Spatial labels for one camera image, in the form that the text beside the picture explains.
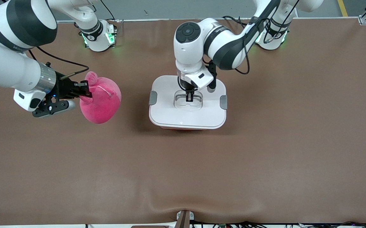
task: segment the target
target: pink stuffed animal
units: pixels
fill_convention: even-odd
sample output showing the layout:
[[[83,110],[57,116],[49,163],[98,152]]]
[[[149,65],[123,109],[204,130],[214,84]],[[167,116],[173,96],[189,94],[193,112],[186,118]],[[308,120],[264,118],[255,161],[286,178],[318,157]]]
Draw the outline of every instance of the pink stuffed animal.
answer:
[[[92,123],[105,123],[113,117],[121,104],[121,91],[111,79],[97,77],[90,71],[86,74],[93,98],[80,96],[80,109]]]

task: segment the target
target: brown table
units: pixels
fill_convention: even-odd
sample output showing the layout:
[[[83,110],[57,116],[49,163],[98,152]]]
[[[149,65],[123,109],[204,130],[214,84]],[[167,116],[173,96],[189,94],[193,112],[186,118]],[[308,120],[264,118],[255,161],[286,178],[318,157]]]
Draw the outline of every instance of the brown table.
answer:
[[[0,225],[170,222],[181,209],[205,222],[366,222],[366,26],[294,20],[278,50],[250,50],[251,74],[219,71],[225,125],[187,132],[148,118],[152,82],[176,72],[181,23],[125,22],[103,53],[59,25],[45,50],[121,88],[105,124],[78,108],[33,118],[0,88]],[[62,73],[79,69],[34,53]]]

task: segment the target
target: pink plush toy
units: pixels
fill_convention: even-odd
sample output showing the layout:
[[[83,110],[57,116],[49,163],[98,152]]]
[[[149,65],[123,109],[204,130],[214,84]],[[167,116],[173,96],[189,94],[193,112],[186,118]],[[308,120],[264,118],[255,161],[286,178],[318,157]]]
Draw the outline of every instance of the pink plush toy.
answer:
[[[97,77],[90,71],[86,74],[93,98],[80,96],[80,109],[92,123],[105,123],[113,117],[121,104],[121,91],[111,79]]]

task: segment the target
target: brown tabletop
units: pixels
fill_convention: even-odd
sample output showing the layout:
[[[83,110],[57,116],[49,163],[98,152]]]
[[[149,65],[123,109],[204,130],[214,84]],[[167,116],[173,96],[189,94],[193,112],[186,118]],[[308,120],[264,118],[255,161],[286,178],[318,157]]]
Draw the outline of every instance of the brown tabletop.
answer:
[[[181,209],[205,222],[366,222],[366,26],[294,20],[279,49],[250,50],[249,75],[218,71],[225,125],[187,132],[148,118],[152,82],[176,73],[182,22],[125,22],[102,53],[59,25],[44,49],[121,88],[105,124],[80,108],[33,118],[0,88],[0,225],[170,222]],[[34,54],[65,74],[80,69]]]

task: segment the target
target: round button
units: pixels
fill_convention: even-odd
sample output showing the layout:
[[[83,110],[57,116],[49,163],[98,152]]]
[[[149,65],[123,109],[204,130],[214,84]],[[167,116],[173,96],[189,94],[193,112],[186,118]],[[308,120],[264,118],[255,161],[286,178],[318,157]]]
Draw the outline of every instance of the round button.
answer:
[[[188,26],[184,26],[182,28],[182,33],[185,36],[189,36],[189,35],[193,34],[193,32],[194,32],[194,28],[192,26],[188,25]]]

